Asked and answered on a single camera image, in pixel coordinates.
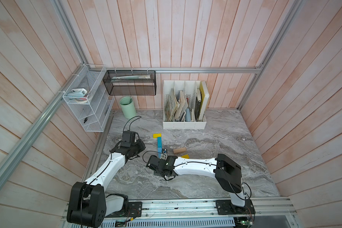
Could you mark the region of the light blue wooden block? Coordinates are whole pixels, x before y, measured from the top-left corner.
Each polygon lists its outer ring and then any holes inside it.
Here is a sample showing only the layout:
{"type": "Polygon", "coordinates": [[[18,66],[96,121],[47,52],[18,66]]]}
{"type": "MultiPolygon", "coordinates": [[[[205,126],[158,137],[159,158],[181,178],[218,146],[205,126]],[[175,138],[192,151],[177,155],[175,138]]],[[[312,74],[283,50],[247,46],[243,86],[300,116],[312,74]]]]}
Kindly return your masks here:
{"type": "Polygon", "coordinates": [[[162,148],[158,147],[157,148],[157,152],[158,152],[158,158],[161,158],[161,156],[162,156],[162,148]]]}

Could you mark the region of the teal wooden block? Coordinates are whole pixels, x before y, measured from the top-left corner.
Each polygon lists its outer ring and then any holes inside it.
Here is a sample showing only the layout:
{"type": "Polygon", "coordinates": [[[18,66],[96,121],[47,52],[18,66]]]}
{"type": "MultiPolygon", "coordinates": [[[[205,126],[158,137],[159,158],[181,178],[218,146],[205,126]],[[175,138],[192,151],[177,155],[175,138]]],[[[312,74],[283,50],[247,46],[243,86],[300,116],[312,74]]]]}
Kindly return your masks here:
{"type": "Polygon", "coordinates": [[[161,137],[157,138],[157,148],[162,148],[162,138],[161,137]]]}

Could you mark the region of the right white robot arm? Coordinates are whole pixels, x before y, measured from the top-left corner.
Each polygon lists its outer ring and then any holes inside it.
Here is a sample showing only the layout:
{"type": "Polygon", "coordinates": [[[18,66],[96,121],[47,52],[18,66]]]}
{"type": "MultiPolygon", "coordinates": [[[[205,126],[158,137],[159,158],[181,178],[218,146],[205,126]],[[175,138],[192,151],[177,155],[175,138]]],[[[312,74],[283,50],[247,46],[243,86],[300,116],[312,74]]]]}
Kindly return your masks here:
{"type": "Polygon", "coordinates": [[[224,154],[218,154],[216,158],[210,159],[187,159],[174,155],[161,159],[152,155],[146,167],[166,181],[189,174],[214,178],[221,188],[230,194],[233,206],[246,206],[241,166],[224,154]]]}

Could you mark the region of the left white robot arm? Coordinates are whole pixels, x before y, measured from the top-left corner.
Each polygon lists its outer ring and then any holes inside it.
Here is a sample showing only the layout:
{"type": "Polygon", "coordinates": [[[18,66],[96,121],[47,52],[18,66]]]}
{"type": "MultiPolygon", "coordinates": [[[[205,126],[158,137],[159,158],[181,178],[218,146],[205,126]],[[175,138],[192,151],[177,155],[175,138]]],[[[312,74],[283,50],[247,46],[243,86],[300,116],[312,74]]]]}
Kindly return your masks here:
{"type": "Polygon", "coordinates": [[[105,195],[105,190],[116,173],[145,150],[145,144],[134,131],[123,131],[122,139],[105,163],[84,182],[76,182],[71,189],[66,220],[91,228],[102,225],[105,217],[129,215],[128,196],[118,193],[105,195]]]}

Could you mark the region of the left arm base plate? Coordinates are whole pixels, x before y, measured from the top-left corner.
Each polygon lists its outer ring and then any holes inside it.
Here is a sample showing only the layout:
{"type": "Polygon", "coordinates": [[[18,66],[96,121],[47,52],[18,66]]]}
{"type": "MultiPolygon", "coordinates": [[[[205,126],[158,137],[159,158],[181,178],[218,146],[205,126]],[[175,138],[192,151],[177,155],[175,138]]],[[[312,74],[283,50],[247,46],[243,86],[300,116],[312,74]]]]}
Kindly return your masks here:
{"type": "Polygon", "coordinates": [[[120,211],[113,212],[106,216],[106,218],[137,218],[142,216],[142,205],[141,201],[128,202],[126,203],[120,211]]]}

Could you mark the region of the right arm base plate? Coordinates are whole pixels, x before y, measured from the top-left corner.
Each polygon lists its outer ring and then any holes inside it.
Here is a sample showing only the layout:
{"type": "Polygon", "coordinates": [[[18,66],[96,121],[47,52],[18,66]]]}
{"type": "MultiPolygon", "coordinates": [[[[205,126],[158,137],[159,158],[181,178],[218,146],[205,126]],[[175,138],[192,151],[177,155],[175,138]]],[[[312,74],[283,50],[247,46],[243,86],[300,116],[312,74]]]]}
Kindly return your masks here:
{"type": "Polygon", "coordinates": [[[248,214],[255,215],[256,211],[252,200],[247,199],[244,207],[234,206],[230,200],[216,200],[216,208],[219,215],[248,214]]]}

